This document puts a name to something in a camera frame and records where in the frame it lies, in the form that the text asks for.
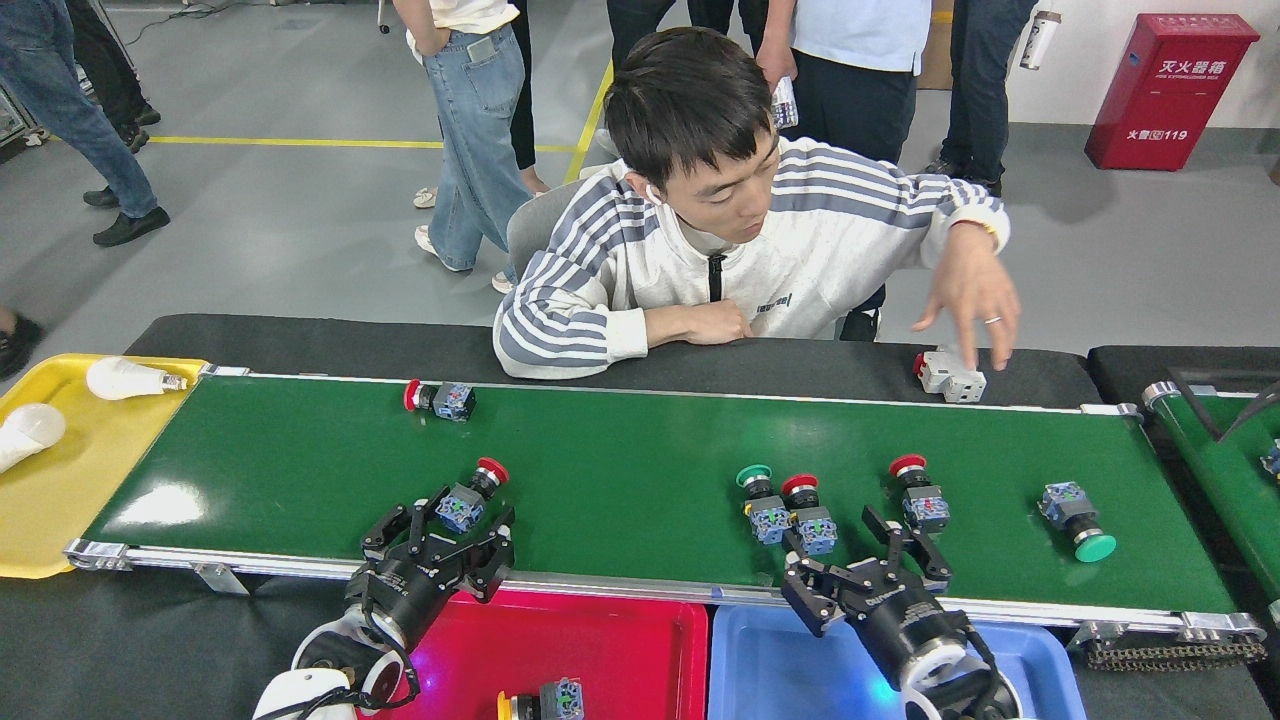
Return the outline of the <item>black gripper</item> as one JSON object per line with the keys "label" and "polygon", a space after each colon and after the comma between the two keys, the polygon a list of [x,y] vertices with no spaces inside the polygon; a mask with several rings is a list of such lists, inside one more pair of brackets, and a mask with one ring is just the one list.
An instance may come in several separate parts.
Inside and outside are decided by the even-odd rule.
{"label": "black gripper", "polygon": [[942,593],[954,579],[951,566],[923,530],[886,520],[872,505],[861,510],[861,521],[884,546],[881,561],[887,578],[905,573],[902,555],[915,561],[924,589],[902,589],[870,609],[873,583],[846,566],[820,562],[800,553],[786,553],[782,596],[805,628],[822,638],[829,626],[850,616],[870,659],[891,688],[929,685],[966,656],[966,638],[931,593]]}
{"label": "black gripper", "polygon": [[442,501],[397,503],[365,533],[366,564],[344,591],[346,619],[352,623],[347,634],[357,642],[385,650],[396,643],[412,651],[456,591],[489,603],[509,575],[515,509],[503,505],[484,533],[443,562],[439,544],[428,539],[428,524]]}

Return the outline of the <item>person's left hand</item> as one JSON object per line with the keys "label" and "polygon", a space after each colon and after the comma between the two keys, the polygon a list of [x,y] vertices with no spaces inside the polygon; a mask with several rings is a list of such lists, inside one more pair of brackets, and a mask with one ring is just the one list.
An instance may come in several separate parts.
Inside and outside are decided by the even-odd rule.
{"label": "person's left hand", "polygon": [[1021,302],[996,252],[996,241],[975,222],[951,225],[922,316],[911,325],[915,332],[925,331],[941,313],[948,313],[963,361],[972,370],[978,364],[978,327],[986,329],[989,360],[997,372],[1007,368],[1019,332]]}

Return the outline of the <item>person's right hand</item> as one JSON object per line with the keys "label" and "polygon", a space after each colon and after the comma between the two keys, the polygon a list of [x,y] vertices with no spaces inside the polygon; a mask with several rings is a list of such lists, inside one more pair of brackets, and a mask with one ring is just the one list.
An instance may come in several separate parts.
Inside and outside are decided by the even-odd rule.
{"label": "person's right hand", "polygon": [[754,337],[750,322],[732,300],[689,309],[685,341],[691,345],[726,345]]}

